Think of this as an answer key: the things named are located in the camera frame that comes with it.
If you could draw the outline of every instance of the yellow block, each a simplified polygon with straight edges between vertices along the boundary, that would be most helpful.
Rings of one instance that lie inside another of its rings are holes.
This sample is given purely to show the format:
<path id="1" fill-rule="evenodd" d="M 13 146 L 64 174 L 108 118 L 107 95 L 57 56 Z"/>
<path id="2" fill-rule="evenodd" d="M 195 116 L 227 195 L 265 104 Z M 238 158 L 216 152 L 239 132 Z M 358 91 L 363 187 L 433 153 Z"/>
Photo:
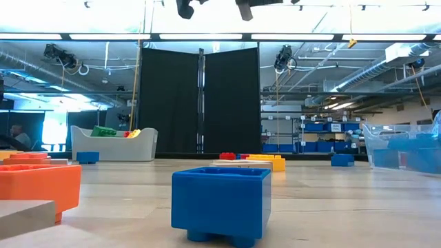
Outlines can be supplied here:
<path id="1" fill-rule="evenodd" d="M 284 172 L 286 170 L 286 162 L 281 155 L 250 154 L 247 160 L 271 161 L 273 163 L 273 172 Z"/>
<path id="2" fill-rule="evenodd" d="M 9 155 L 18 154 L 19 152 L 21 152 L 21 151 L 9 151 L 9 150 L 0 151 L 0 160 L 3 160 L 5 158 L 9 158 Z"/>

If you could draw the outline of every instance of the transparent container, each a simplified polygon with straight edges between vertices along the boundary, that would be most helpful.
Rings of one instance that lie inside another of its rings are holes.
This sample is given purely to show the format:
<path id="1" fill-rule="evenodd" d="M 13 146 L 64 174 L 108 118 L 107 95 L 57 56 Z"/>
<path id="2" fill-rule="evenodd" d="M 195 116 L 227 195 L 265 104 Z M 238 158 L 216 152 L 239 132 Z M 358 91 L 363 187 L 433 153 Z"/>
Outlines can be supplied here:
<path id="1" fill-rule="evenodd" d="M 440 119 L 433 125 L 363 125 L 369 164 L 441 174 Z"/>

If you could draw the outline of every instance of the sign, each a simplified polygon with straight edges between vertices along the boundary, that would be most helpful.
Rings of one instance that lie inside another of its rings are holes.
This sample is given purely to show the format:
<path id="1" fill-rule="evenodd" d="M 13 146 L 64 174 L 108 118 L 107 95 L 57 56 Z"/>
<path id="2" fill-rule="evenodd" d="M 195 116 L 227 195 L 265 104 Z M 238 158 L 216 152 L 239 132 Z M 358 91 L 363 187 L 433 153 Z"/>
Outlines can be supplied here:
<path id="1" fill-rule="evenodd" d="M 331 123 L 331 132 L 342 132 L 342 125 L 338 123 Z"/>

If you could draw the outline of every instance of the wooden table surface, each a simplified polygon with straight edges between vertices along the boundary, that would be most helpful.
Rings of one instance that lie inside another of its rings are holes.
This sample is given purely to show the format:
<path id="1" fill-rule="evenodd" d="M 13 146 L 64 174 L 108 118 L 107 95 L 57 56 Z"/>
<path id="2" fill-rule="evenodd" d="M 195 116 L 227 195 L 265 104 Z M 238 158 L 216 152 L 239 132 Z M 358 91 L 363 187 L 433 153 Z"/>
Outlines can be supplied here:
<path id="1" fill-rule="evenodd" d="M 229 247 L 194 243 L 170 227 L 172 172 L 211 161 L 155 160 L 83 167 L 80 205 L 63 224 L 124 247 Z M 272 213 L 256 247 L 440 247 L 441 180 L 409 172 L 288 161 L 274 172 Z"/>

